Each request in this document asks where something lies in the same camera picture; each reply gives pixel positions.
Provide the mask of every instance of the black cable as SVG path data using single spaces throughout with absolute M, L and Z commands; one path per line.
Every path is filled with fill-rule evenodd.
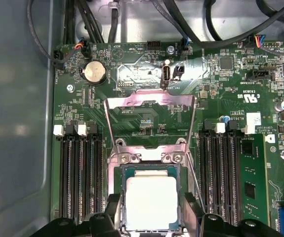
M 193 33 L 189 25 L 187 24 L 186 20 L 180 13 L 180 10 L 178 9 L 176 3 L 174 0 L 163 0 L 166 8 L 168 9 L 169 13 L 174 19 L 177 19 L 177 22 L 179 22 L 179 25 L 184 30 L 184 32 L 188 35 L 188 37 L 195 43 L 197 43 L 202 48 L 221 48 L 225 47 L 229 44 L 233 44 L 235 42 L 241 41 L 245 38 L 247 38 L 250 35 L 254 35 L 255 32 L 260 32 L 264 29 L 266 29 L 268 26 L 270 26 L 272 23 L 274 23 L 279 17 L 284 15 L 284 7 L 279 10 L 276 14 L 274 14 L 272 17 L 261 23 L 260 25 L 254 27 L 253 29 L 240 34 L 236 37 L 222 40 L 222 41 L 216 41 L 216 42 L 201 42 L 199 38 Z
M 64 10 L 64 33 L 63 33 L 63 44 L 69 44 L 69 9 L 70 1 L 65 1 L 65 10 Z
M 188 36 L 181 29 L 178 23 L 165 11 L 165 9 L 162 7 L 162 5 L 157 0 L 150 0 L 150 1 L 152 2 L 156 10 L 177 29 L 177 31 L 182 35 L 183 38 L 185 39 L 188 38 Z
M 98 23 L 96 21 L 96 18 L 94 18 L 93 14 L 92 14 L 92 11 L 90 10 L 87 2 L 85 0 L 78 0 L 78 1 L 81 3 L 83 9 L 86 12 L 87 18 L 89 19 L 89 21 L 90 21 L 90 23 L 92 25 L 93 32 L 97 36 L 98 43 L 104 43 L 104 40 L 103 40 L 102 34 L 100 32 L 100 29 L 98 27 Z
M 83 20 L 83 22 L 84 22 L 84 25 L 85 25 L 85 27 L 86 27 L 86 30 L 87 30 L 87 32 L 88 32 L 88 34 L 89 34 L 89 37 L 90 37 L 91 42 L 97 43 L 96 37 L 95 37 L 95 35 L 94 35 L 94 33 L 93 33 L 92 25 L 91 25 L 91 23 L 89 22 L 89 20 L 88 20 L 88 18 L 87 18 L 87 16 L 86 16 L 86 13 L 85 13 L 85 11 L 84 11 L 84 9 L 83 9 L 81 3 L 80 3 L 78 0 L 76 0 L 76 4 L 77 4 L 78 10 L 79 10 L 79 12 L 80 12 L 80 14 L 81 14 L 81 18 L 82 18 L 82 20 Z
M 272 7 L 270 7 L 265 0 L 256 0 L 256 4 L 259 8 L 259 10 L 264 13 L 268 17 L 272 17 L 274 14 L 277 13 L 276 10 L 274 10 Z M 279 17 L 277 21 L 280 21 L 281 23 L 284 23 L 284 15 Z
M 203 6 L 205 8 L 205 21 L 207 29 L 209 30 L 210 34 L 212 35 L 215 41 L 221 41 L 221 37 L 216 32 L 213 22 L 212 22 L 212 5 L 215 4 L 216 0 L 204 0 Z
M 67 54 L 64 59 L 60 60 L 60 59 L 56 59 L 53 56 L 49 55 L 46 50 L 43 48 L 37 33 L 35 31 L 34 25 L 33 25 L 33 20 L 32 20 L 32 4 L 33 4 L 34 0 L 28 0 L 28 6 L 27 6 L 27 17 L 28 17 L 28 24 L 29 24 L 29 29 L 30 32 L 32 34 L 33 40 L 35 41 L 35 43 L 37 44 L 37 46 L 39 47 L 41 53 L 47 57 L 49 60 L 51 60 L 53 63 L 58 63 L 58 64 L 62 64 L 62 63 L 66 63 L 72 56 L 73 54 L 77 51 L 77 49 L 73 49 L 69 54 Z
M 68 15 L 68 44 L 75 44 L 75 0 L 70 0 Z
M 118 30 L 119 13 L 117 9 L 111 11 L 111 28 L 108 37 L 108 43 L 114 43 L 116 41 L 116 35 Z

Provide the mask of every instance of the metal clip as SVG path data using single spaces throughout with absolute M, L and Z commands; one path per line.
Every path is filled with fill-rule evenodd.
M 108 3 L 108 7 L 109 7 L 110 9 L 116 9 L 116 10 L 118 10 L 118 13 L 120 12 L 120 5 L 119 5 L 119 3 L 116 2 L 116 1 L 110 1 L 110 2 Z

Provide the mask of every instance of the blue wire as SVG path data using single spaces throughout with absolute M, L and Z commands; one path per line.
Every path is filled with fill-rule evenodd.
M 262 36 L 262 37 L 261 37 L 261 39 L 260 39 L 260 46 L 262 46 L 262 44 L 263 44 L 263 42 L 264 42 L 265 37 L 266 37 L 266 36 Z

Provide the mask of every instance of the motherboard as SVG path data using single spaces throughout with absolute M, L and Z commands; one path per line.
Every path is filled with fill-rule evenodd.
M 183 41 L 88 44 L 56 67 L 53 118 L 52 219 L 81 223 L 104 210 L 109 194 L 122 193 L 126 227 L 145 230 L 141 220 L 128 220 L 132 200 L 143 196 L 136 186 L 158 182 L 167 187 L 166 205 L 176 207 L 166 213 L 167 228 L 163 221 L 152 230 L 178 231 L 182 214 L 173 210 L 182 201 L 175 199 L 189 191 L 234 226 L 251 218 L 284 235 L 284 56 L 244 41 L 222 49 Z M 191 161 L 182 165 L 182 153 L 155 159 L 167 144 L 187 144 Z M 126 146 L 147 155 L 123 155 L 110 166 Z

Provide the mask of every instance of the wire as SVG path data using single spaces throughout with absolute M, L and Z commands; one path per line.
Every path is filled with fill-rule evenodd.
M 75 45 L 75 49 L 83 48 L 83 43 L 78 43 Z
M 91 22 L 92 28 L 93 28 L 93 32 L 96 34 L 97 36 L 97 41 L 98 43 L 104 43 L 102 34 L 100 32 L 98 23 L 96 21 L 96 18 L 94 18 L 92 11 L 90 10 L 87 2 L 85 0 L 78 0 L 80 2 L 80 4 L 82 5 L 83 9 L 86 12 L 86 16 L 88 18 L 88 20 Z
M 265 37 L 266 37 L 265 35 L 262 35 L 262 36 L 261 36 L 261 38 L 260 38 L 260 47 L 262 46 Z
M 41 53 L 48 58 L 50 61 L 52 61 L 53 63 L 57 63 L 57 64 L 63 64 L 66 63 L 72 56 L 73 54 L 77 51 L 77 49 L 73 49 L 71 52 L 69 52 L 63 59 L 56 59 L 53 56 L 49 55 L 46 50 L 43 48 L 38 35 L 35 31 L 34 28 L 34 24 L 33 24 L 33 20 L 32 20 L 32 4 L 33 4 L 34 0 L 28 0 L 28 5 L 27 5 L 27 18 L 28 18 L 28 24 L 29 24 L 29 29 L 31 32 L 31 35 L 33 37 L 34 42 L 36 43 L 36 45 L 38 46 L 39 50 L 41 51 Z
M 75 0 L 70 0 L 68 8 L 68 44 L 75 43 Z
M 187 24 L 186 20 L 182 16 L 174 0 L 163 0 L 163 2 L 166 8 L 168 9 L 169 13 L 171 14 L 171 16 L 179 23 L 180 27 L 188 35 L 188 37 L 202 48 L 221 48 L 233 44 L 235 42 L 241 41 L 247 38 L 248 36 L 255 34 L 255 32 L 260 32 L 266 29 L 268 26 L 274 23 L 279 17 L 284 15 L 284 7 L 283 7 L 281 10 L 279 10 L 272 17 L 270 17 L 260 25 L 236 37 L 216 42 L 201 42 L 199 38 L 193 33 L 190 26 Z
M 86 16 L 86 13 L 85 13 L 85 11 L 84 11 L 84 9 L 83 9 L 81 3 L 80 3 L 78 0 L 76 0 L 76 4 L 77 4 L 78 10 L 79 10 L 79 12 L 80 12 L 80 14 L 81 14 L 81 18 L 82 18 L 82 20 L 83 20 L 83 22 L 84 22 L 84 25 L 85 25 L 85 27 L 86 27 L 86 30 L 87 30 L 87 32 L 88 32 L 88 34 L 89 34 L 89 37 L 90 37 L 91 42 L 97 43 L 96 36 L 95 36 L 94 33 L 93 33 L 92 25 L 91 25 L 91 23 L 89 22 L 89 20 L 88 20 L 88 18 L 87 18 L 87 16 Z
M 109 31 L 108 43 L 114 43 L 116 41 L 117 30 L 119 23 L 119 10 L 111 10 L 111 28 Z
M 207 29 L 215 41 L 221 41 L 221 37 L 216 32 L 212 23 L 212 5 L 215 4 L 216 0 L 204 0 L 203 6 L 205 8 L 205 21 Z
M 270 7 L 265 0 L 256 0 L 256 4 L 259 8 L 259 10 L 264 13 L 268 17 L 272 17 L 277 13 L 276 10 L 274 10 L 272 7 Z M 277 21 L 280 21 L 281 23 L 284 23 L 284 15 L 279 17 Z
M 165 11 L 162 5 L 157 0 L 150 0 L 150 1 L 152 2 L 156 10 L 177 29 L 177 31 L 182 35 L 182 37 L 187 39 L 188 36 L 185 34 L 182 28 L 178 25 L 178 23 L 168 14 L 168 12 Z
M 262 44 L 263 44 L 265 37 L 266 37 L 265 35 L 255 36 L 255 39 L 258 38 L 258 40 L 260 42 L 259 47 L 258 47 L 257 40 L 256 40 L 257 47 L 260 48 L 261 50 L 265 51 L 265 52 L 272 53 L 272 54 L 277 55 L 277 56 L 284 56 L 284 52 L 279 52 L 279 51 L 275 50 L 274 48 L 269 49 L 269 48 L 263 47 Z
M 258 36 L 254 36 L 254 37 L 255 37 L 255 42 L 256 42 L 257 48 L 260 48 L 259 37 Z

